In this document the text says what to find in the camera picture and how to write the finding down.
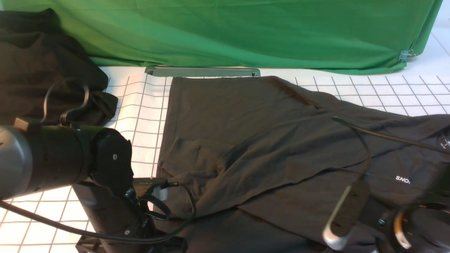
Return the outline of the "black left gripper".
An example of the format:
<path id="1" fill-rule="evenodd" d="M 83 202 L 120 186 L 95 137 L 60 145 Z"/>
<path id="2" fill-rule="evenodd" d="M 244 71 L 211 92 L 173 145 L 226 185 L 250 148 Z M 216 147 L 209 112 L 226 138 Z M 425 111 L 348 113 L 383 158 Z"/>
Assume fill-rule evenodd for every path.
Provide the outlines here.
<path id="1" fill-rule="evenodd" d="M 92 182 L 74 185 L 88 219 L 97 233 L 131 239 L 150 239 L 166 235 L 156 229 L 151 218 L 126 197 L 112 197 L 107 189 Z M 187 242 L 182 237 L 157 244 L 131 244 L 82 236 L 76 244 L 79 253 L 185 253 Z"/>

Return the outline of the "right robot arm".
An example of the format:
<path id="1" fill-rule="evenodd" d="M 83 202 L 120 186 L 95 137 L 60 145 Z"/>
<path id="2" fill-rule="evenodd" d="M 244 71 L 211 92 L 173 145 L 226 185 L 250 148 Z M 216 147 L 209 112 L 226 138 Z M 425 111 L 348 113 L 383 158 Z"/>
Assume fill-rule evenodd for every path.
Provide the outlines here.
<path id="1" fill-rule="evenodd" d="M 355 228 L 367 231 L 378 253 L 448 253 L 450 248 L 449 165 L 412 202 L 396 205 L 372 194 L 368 182 L 347 186 L 322 238 L 341 251 Z"/>

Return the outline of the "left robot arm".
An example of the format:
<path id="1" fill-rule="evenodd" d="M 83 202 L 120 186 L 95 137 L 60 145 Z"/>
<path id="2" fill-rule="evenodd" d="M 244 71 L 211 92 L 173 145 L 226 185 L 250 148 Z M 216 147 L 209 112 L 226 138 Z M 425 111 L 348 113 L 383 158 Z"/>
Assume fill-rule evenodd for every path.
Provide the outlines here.
<path id="1" fill-rule="evenodd" d="M 18 117 L 1 127 L 1 200 L 72 186 L 97 233 L 166 236 L 138 198 L 131 157 L 131 142 L 115 129 L 45 126 Z"/>

